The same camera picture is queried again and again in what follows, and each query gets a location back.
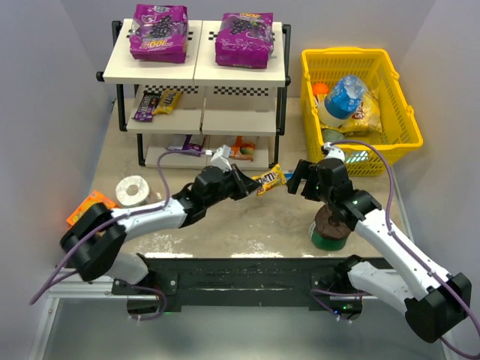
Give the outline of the blue white snack box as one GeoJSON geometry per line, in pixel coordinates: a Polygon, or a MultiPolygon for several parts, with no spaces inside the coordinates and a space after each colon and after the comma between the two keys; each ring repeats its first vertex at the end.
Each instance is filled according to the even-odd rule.
{"type": "Polygon", "coordinates": [[[284,173],[284,177],[287,181],[289,181],[293,176],[295,175],[295,171],[292,170],[292,171],[286,171],[284,173]]]}

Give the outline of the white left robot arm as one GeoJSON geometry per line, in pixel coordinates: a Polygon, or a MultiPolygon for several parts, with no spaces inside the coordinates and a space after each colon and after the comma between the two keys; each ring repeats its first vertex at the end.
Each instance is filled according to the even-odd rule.
{"type": "Polygon", "coordinates": [[[248,197],[260,187],[260,181],[237,166],[226,171],[207,166],[162,202],[114,209],[101,202],[92,205],[63,235],[60,245],[67,262],[85,282],[109,276],[138,284],[149,268],[141,256],[121,253],[125,242],[161,230],[188,227],[203,219],[208,208],[226,199],[248,197]]]}

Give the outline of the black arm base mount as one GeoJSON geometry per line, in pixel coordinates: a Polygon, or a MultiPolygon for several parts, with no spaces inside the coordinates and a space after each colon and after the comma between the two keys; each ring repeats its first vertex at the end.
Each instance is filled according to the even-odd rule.
{"type": "Polygon", "coordinates": [[[347,271],[362,258],[149,259],[148,276],[136,289],[115,279],[112,292],[129,296],[130,314],[153,314],[161,298],[166,309],[187,306],[291,307],[320,311],[324,301],[344,314],[359,314],[358,291],[347,271]]]}

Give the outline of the magenta grape candy bag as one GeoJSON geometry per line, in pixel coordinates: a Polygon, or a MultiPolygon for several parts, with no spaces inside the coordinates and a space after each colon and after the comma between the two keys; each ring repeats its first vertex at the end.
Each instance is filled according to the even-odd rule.
{"type": "Polygon", "coordinates": [[[215,39],[215,62],[266,69],[274,50],[273,17],[273,13],[225,13],[215,39]]]}
{"type": "Polygon", "coordinates": [[[188,48],[187,8],[138,4],[129,41],[130,54],[136,60],[183,64],[188,48]]]}

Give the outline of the yellow M&M's candy bag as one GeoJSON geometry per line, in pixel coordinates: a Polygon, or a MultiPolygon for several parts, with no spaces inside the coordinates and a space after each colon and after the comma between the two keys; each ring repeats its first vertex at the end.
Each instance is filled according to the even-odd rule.
{"type": "Polygon", "coordinates": [[[166,89],[159,100],[158,105],[154,109],[152,115],[169,115],[173,112],[178,103],[183,91],[166,89]]]}

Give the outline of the purple pink candy bag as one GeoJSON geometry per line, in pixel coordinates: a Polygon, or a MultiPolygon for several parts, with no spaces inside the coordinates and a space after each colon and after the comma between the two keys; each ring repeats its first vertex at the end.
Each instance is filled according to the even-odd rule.
{"type": "Polygon", "coordinates": [[[202,134],[175,134],[166,148],[170,151],[193,152],[195,155],[200,155],[203,151],[204,142],[205,136],[202,134]]]}

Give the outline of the orange white snack packet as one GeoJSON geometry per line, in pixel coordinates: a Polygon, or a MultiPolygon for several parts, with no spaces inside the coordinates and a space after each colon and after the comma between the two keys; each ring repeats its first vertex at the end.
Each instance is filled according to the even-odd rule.
{"type": "Polygon", "coordinates": [[[231,136],[227,143],[230,147],[229,158],[238,161],[253,161],[257,141],[257,136],[231,136]]]}

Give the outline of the small yellow M&M's packet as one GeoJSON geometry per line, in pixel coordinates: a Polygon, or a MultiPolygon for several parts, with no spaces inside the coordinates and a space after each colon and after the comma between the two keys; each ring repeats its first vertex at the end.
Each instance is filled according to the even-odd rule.
{"type": "Polygon", "coordinates": [[[255,175],[252,177],[254,181],[260,184],[260,188],[256,191],[258,197],[263,196],[266,192],[273,188],[285,185],[287,179],[284,175],[284,171],[279,163],[275,164],[269,171],[262,175],[255,175]]]}

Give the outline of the purple M&M's candy bag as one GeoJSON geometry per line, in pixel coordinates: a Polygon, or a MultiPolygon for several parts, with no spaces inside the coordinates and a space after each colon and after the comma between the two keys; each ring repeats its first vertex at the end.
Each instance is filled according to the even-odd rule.
{"type": "Polygon", "coordinates": [[[142,100],[133,115],[133,120],[137,122],[153,122],[153,112],[161,99],[159,91],[145,91],[142,100]]]}

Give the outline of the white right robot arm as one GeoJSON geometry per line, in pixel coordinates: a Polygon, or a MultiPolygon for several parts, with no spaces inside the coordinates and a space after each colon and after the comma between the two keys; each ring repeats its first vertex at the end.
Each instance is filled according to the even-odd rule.
{"type": "Polygon", "coordinates": [[[335,220],[383,255],[399,275],[398,280],[389,279],[361,260],[348,270],[349,283],[396,308],[423,341],[438,341],[467,318],[470,280],[462,273],[451,274],[423,253],[370,193],[353,187],[342,160],[300,160],[287,189],[307,200],[325,203],[335,220]]]}

